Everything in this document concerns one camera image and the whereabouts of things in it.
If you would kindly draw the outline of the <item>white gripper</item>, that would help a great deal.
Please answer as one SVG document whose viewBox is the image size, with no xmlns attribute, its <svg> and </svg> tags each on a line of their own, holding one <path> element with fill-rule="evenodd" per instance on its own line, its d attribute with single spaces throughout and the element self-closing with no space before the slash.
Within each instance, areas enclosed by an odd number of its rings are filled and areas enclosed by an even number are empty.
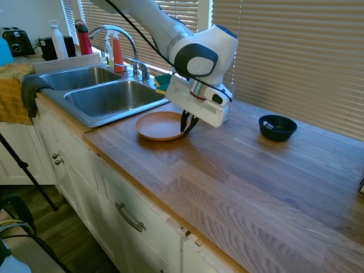
<svg viewBox="0 0 364 273">
<path fill-rule="evenodd" d="M 224 84 L 208 86 L 194 79 L 186 80 L 172 75 L 166 91 L 169 101 L 184 109 L 180 132 L 187 136 L 198 121 L 219 128 L 228 119 L 231 92 Z"/>
</svg>

